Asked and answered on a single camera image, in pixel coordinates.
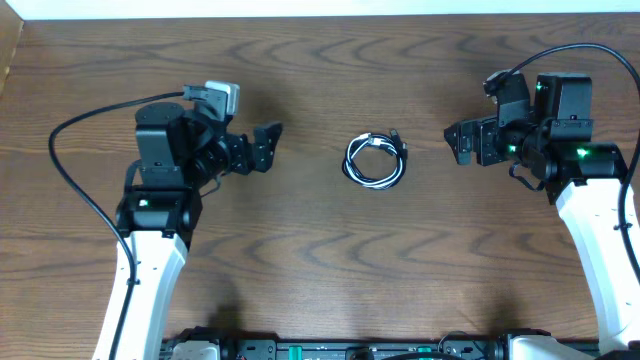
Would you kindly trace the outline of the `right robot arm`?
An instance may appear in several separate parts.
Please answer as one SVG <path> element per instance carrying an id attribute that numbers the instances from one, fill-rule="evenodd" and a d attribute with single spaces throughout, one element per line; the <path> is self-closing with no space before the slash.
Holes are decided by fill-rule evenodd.
<path id="1" fill-rule="evenodd" d="M 594 303 L 601 359 L 639 356 L 639 221 L 630 169 L 619 148 L 592 139 L 592 80 L 546 72 L 528 89 L 521 73 L 492 93 L 495 114 L 459 121 L 444 131 L 456 162 L 510 162 L 529 170 L 546 193 L 578 251 Z"/>

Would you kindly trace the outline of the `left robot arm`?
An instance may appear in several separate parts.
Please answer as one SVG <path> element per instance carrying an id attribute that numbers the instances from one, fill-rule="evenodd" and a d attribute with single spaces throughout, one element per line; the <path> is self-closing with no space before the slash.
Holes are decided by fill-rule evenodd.
<path id="1" fill-rule="evenodd" d="M 159 102 L 135 114 L 140 153 L 125 176 L 116 211 L 123 237 L 96 359 L 155 359 L 170 302 L 203 209 L 200 190 L 230 172 L 266 172 L 282 134 L 259 126 L 255 141 L 227 132 L 222 107 L 191 110 Z"/>

